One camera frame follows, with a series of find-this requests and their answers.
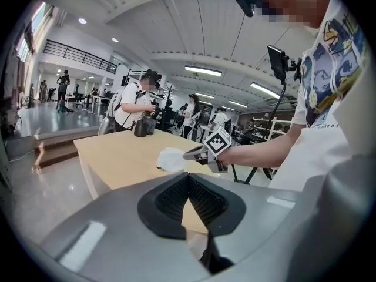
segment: ceiling light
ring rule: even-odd
[[[186,66],[186,70],[210,74],[210,75],[214,75],[214,76],[221,76],[222,75],[221,71],[216,71],[216,70],[211,70],[211,69],[206,69],[206,68],[200,68],[200,67],[194,67],[194,66]]]
[[[274,98],[277,98],[277,99],[280,98],[280,96],[279,96],[278,94],[272,92],[271,90],[269,90],[269,89],[267,89],[267,88],[264,88],[263,86],[260,86],[260,85],[258,85],[258,84],[256,84],[256,83],[254,83],[254,82],[251,83],[251,87],[254,87],[254,88],[256,88],[256,89],[258,89],[258,90],[260,90],[260,91],[263,91],[263,92],[265,92],[265,93],[271,95],[271,96],[274,97]]]
[[[214,98],[213,96],[209,96],[209,95],[205,95],[205,94],[200,94],[200,93],[196,93],[196,95],[200,95],[202,97],[207,97],[207,98]]]
[[[243,108],[247,108],[247,106],[241,105],[240,103],[237,103],[237,102],[234,102],[234,101],[229,101],[229,102],[232,103],[233,105],[242,106]]]
[[[222,107],[225,108],[225,109],[227,109],[227,110],[234,110],[232,108],[228,108],[227,106],[222,106]]]

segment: floor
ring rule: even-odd
[[[40,243],[59,223],[92,201],[78,157],[33,171],[34,154],[12,163],[10,214],[13,223],[26,237]],[[239,179],[250,173],[249,167],[236,166]],[[230,171],[221,176],[233,181]],[[104,184],[94,178],[97,185]],[[260,170],[251,180],[252,185],[267,187],[270,181]]]
[[[18,112],[21,120],[16,126],[15,139],[33,135],[48,134],[62,130],[79,129],[83,127],[99,126],[103,120],[103,115],[99,117],[88,113],[85,108],[79,106],[73,107],[73,102],[67,104],[73,113],[58,113],[56,111],[56,102],[46,102],[30,109],[22,109]],[[100,113],[104,114],[107,107],[102,106]],[[95,114],[98,111],[98,105],[94,107]]]

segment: white cloth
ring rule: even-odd
[[[218,113],[216,118],[214,119],[213,123],[215,123],[215,127],[213,128],[213,132],[215,132],[220,127],[224,128],[224,123],[229,121],[225,113]]]
[[[122,93],[122,100],[121,104],[127,103],[135,103],[137,92],[142,91],[141,84],[137,83],[130,83],[128,84]],[[149,105],[151,104],[150,95],[148,92],[145,95],[141,96],[136,101],[137,105]],[[118,124],[122,125],[124,128],[128,129],[132,126],[133,121],[137,122],[142,118],[143,112],[136,112],[136,113],[127,113],[122,110],[122,108],[118,108],[115,112],[115,120]]]
[[[307,179],[325,175],[352,156],[333,116],[357,81],[370,50],[340,0],[330,0],[311,49],[303,54],[301,86],[293,124],[305,125],[270,187],[302,191]]]
[[[193,110],[194,110],[194,104],[193,103],[188,104],[188,107],[186,109],[186,113],[189,113],[190,116],[189,116],[189,118],[184,117],[184,123],[183,123],[184,126],[189,125],[189,123],[191,122]]]

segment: railing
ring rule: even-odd
[[[113,74],[115,74],[117,68],[115,64],[98,58],[95,55],[52,40],[47,40],[43,53],[61,56],[62,58],[66,59],[72,59],[77,62],[103,69]]]

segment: stairs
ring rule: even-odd
[[[34,147],[35,167],[42,169],[78,156],[78,151],[73,141],[97,135],[98,130],[90,130],[38,140]]]

